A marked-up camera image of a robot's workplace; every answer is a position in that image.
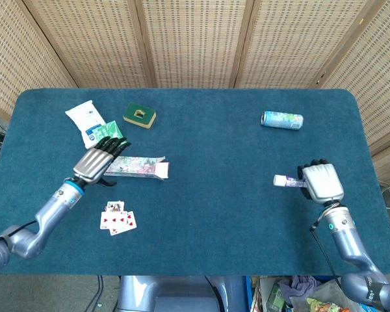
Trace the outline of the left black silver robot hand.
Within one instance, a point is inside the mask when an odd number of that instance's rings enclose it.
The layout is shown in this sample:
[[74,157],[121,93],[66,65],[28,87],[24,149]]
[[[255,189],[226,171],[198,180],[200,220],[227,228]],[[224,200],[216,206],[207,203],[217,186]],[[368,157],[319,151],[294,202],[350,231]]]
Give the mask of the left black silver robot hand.
[[103,137],[93,148],[90,148],[74,166],[73,177],[65,179],[77,185],[82,191],[87,186],[102,185],[113,187],[115,181],[106,181],[103,176],[114,160],[131,145],[125,137]]

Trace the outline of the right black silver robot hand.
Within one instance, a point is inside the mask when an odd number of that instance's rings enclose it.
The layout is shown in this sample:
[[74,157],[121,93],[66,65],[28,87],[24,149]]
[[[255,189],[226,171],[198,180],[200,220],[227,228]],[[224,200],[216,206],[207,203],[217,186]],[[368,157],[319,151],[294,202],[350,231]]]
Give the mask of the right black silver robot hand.
[[300,189],[305,198],[321,205],[343,199],[344,190],[335,167],[326,159],[314,159],[310,164],[298,166],[297,174],[306,183]]

